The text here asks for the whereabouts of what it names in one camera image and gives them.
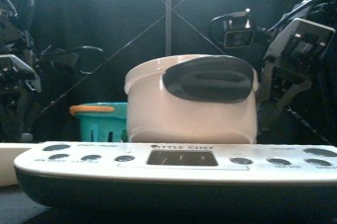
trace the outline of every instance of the white rice cooker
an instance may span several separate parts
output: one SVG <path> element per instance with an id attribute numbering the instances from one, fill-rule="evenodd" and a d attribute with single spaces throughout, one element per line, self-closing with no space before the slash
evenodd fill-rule
<path id="1" fill-rule="evenodd" d="M 132 142 L 256 143 L 258 73 L 228 55 L 151 60 L 126 79 Z"/>

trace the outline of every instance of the button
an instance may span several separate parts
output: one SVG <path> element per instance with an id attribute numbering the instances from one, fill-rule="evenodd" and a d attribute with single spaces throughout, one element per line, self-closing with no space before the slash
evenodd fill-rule
<path id="1" fill-rule="evenodd" d="M 308 164 L 311 165 L 317 165 L 317 166 L 332 166 L 332 164 L 321 159 L 305 159 L 304 160 Z"/>
<path id="2" fill-rule="evenodd" d="M 60 159 L 60 158 L 66 158 L 66 157 L 68 157 L 68 154 L 56 154 L 56 155 L 50 156 L 50 159 L 55 160 L 55 159 Z"/>
<path id="3" fill-rule="evenodd" d="M 115 158 L 115 161 L 118 162 L 130 162 L 135 159 L 135 156 L 119 156 Z"/>
<path id="4" fill-rule="evenodd" d="M 67 149 L 70 148 L 70 145 L 67 144 L 58 144 L 58 145 L 52 145 L 44 148 L 44 151 L 55 151 L 55 150 L 62 150 L 62 149 Z"/>
<path id="5" fill-rule="evenodd" d="M 80 160 L 83 160 L 83 161 L 92 161 L 92 160 L 99 160 L 100 158 L 102 158 L 100 155 L 87 155 Z"/>
<path id="6" fill-rule="evenodd" d="M 275 165 L 291 165 L 291 161 L 282 158 L 270 158 L 268 161 Z"/>
<path id="7" fill-rule="evenodd" d="M 320 148 L 308 148 L 303 150 L 308 154 L 313 154 L 316 156 L 323 156 L 323 157 L 337 157 L 337 153 L 327 150 L 327 149 L 320 149 Z"/>
<path id="8" fill-rule="evenodd" d="M 236 164 L 240 164 L 240 165 L 252 165 L 254 164 L 254 161 L 248 158 L 244 158 L 244 157 L 231 158 L 231 161 Z"/>

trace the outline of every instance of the black curtain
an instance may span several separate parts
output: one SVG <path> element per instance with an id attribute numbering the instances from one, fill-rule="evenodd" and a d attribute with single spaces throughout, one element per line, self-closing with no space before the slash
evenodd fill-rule
<path id="1" fill-rule="evenodd" d="M 27 9 L 27 0 L 14 1 Z M 68 50 L 91 45 L 104 49 L 108 58 L 92 76 L 83 76 L 78 71 L 64 74 L 50 65 L 44 67 L 40 103 L 47 109 L 34 129 L 36 139 L 76 139 L 78 121 L 68 114 L 68 107 L 127 101 L 126 75 L 154 58 L 187 53 L 231 54 L 259 69 L 266 48 L 256 45 L 251 49 L 226 50 L 211 39 L 210 22 L 218 16 L 250 8 L 258 26 L 270 28 L 299 2 L 301 0 L 36 0 L 30 24 L 36 52 L 48 47 Z M 99 64 L 102 60 L 95 52 L 86 58 L 87 65 Z"/>

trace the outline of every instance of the brand label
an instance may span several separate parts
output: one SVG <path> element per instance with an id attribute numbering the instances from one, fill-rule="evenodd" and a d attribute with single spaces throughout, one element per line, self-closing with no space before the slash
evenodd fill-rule
<path id="1" fill-rule="evenodd" d="M 198 146 L 198 145 L 158 145 L 154 144 L 152 145 L 154 149 L 168 149 L 168 150 L 178 150 L 178 149 L 191 149 L 191 150 L 212 150 L 214 146 Z"/>

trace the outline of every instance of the orange handle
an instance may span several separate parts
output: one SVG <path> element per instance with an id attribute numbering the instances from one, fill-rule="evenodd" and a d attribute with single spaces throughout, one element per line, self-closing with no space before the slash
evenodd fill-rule
<path id="1" fill-rule="evenodd" d="M 79 106 L 71 106 L 68 111 L 71 115 L 74 116 L 78 112 L 114 112 L 115 109 L 112 107 L 104 107 L 104 106 L 79 105 Z"/>

